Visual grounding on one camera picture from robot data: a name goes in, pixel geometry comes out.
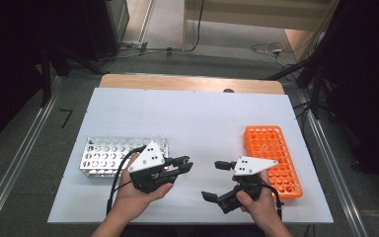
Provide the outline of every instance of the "gray floor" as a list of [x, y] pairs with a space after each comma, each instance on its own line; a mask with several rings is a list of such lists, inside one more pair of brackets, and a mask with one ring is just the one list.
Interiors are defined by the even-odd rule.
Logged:
[[[153, 43], [152, 46], [156, 46], [155, 42], [158, 45], [161, 44], [154, 38], [150, 39], [149, 36], [150, 34], [146, 35], [149, 45]], [[259, 42], [269, 42], [269, 39], [258, 39]], [[203, 45], [205, 42], [201, 41], [199, 49], [202, 49]], [[167, 57], [165, 53], [151, 53], [144, 56], [117, 58], [104, 63], [101, 67], [111, 73], [195, 75], [248, 80], [266, 78], [281, 70], [281, 66], [270, 60], [267, 55], [260, 55], [260, 59], [243, 56], [250, 51], [246, 49], [239, 50], [241, 53], [233, 58], [227, 57], [225, 53], [214, 54], [220, 50], [209, 53], [202, 51], [204, 53], [196, 51], [192, 54], [174, 53], [170, 57]], [[291, 63], [292, 59], [288, 58], [284, 62]], [[58, 98], [14, 188], [2, 207], [0, 236], [89, 236], [97, 227], [96, 224], [50, 225], [46, 223], [92, 92], [99, 86], [102, 77], [77, 65], [74, 68], [68, 78], [61, 78], [62, 85]], [[294, 73], [279, 80], [292, 105], [302, 103], [300, 90], [293, 83], [296, 75], [298, 74]], [[0, 135], [0, 180], [35, 119], [40, 100], [41, 93], [38, 92]], [[60, 109], [73, 110], [70, 120], [63, 128], [67, 114]], [[379, 236], [379, 177], [351, 170], [350, 165], [354, 158], [350, 154], [340, 125], [335, 121], [330, 121], [325, 112], [321, 112], [321, 123], [356, 207], [361, 213], [368, 235]], [[328, 194], [326, 199], [335, 221], [333, 224], [316, 225], [316, 236], [353, 236], [321, 149], [308, 124], [306, 122], [306, 138], [316, 163], [320, 183]], [[303, 236], [307, 226], [289, 225], [288, 227], [294, 236]]]

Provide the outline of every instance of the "orange plastic grid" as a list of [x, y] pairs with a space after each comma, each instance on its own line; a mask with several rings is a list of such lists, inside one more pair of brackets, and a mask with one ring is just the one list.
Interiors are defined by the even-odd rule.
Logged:
[[247, 126], [244, 136], [248, 156], [278, 161], [277, 166], [268, 169], [268, 174], [279, 196], [301, 197], [303, 191], [281, 128], [277, 125]]

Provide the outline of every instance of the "white table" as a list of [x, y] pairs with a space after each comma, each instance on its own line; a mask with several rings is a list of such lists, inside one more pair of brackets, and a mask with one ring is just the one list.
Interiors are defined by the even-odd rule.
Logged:
[[253, 223], [239, 209], [223, 214], [217, 204], [203, 200], [201, 191], [223, 195], [234, 187], [232, 173], [216, 170], [213, 163], [246, 155], [245, 127], [261, 124], [281, 127], [303, 188], [303, 197], [284, 201], [283, 221], [333, 222], [287, 96], [107, 88], [95, 89], [48, 222], [98, 223], [105, 217], [112, 181], [90, 180], [79, 170], [88, 136], [162, 133], [170, 156], [188, 155], [193, 166], [134, 223]]

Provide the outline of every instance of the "table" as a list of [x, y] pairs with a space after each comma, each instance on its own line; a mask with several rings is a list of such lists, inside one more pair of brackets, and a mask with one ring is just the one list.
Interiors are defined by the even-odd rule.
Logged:
[[[187, 20], [198, 21], [201, 2], [185, 1], [183, 50]], [[291, 48], [297, 49], [296, 59], [302, 60], [329, 25], [338, 4], [339, 0], [205, 0], [201, 20], [285, 29]]]
[[[224, 89], [236, 93], [221, 93]], [[281, 127], [303, 188], [303, 197], [284, 201], [283, 221], [333, 222], [294, 112], [278, 82], [162, 75], [103, 77], [84, 117], [48, 222], [98, 223], [105, 217], [112, 180], [88, 179], [79, 171], [87, 136], [162, 132], [169, 139], [170, 156], [188, 155], [193, 166], [178, 177], [165, 198], [153, 202], [133, 222], [253, 223], [250, 215], [239, 209], [223, 214], [200, 193], [222, 195], [233, 189], [232, 174], [215, 170], [213, 163], [244, 155], [243, 130], [253, 123]]]

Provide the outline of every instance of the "person's right hand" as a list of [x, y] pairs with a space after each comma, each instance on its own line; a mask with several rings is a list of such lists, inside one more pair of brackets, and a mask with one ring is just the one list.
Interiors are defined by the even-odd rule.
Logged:
[[[269, 185], [267, 170], [261, 171], [259, 175]], [[275, 210], [275, 203], [270, 189], [263, 188], [257, 200], [252, 200], [243, 191], [237, 192], [236, 198], [243, 205], [241, 207], [242, 211], [248, 212], [252, 216], [266, 236], [291, 236]]]

